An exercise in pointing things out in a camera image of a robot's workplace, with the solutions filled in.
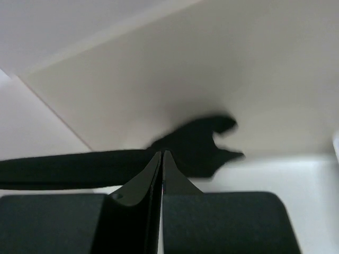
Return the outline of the black tank top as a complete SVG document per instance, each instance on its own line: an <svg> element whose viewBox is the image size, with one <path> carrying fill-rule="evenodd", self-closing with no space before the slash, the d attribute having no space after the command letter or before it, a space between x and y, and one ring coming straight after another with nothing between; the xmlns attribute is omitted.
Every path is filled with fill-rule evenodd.
<svg viewBox="0 0 339 254"><path fill-rule="evenodd" d="M169 151L189 178L209 178L225 163L243 157L218 148L213 135L237 127L227 114L190 120L141 150L116 150L1 161L1 189L84 189L124 185L158 152Z"/></svg>

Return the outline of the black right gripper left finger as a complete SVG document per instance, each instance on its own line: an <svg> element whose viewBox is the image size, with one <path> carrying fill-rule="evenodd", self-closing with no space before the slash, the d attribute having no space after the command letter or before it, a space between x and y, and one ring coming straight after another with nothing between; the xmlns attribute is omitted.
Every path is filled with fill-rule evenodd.
<svg viewBox="0 0 339 254"><path fill-rule="evenodd" d="M1 253L145 253L156 250L161 153L124 185L21 190L1 198Z"/></svg>

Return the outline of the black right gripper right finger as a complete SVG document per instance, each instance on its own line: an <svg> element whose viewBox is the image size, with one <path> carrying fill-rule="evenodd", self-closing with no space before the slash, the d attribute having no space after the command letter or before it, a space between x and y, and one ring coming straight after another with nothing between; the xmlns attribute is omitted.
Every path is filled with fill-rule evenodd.
<svg viewBox="0 0 339 254"><path fill-rule="evenodd" d="M286 207L270 192L204 193L163 154L165 253L300 253Z"/></svg>

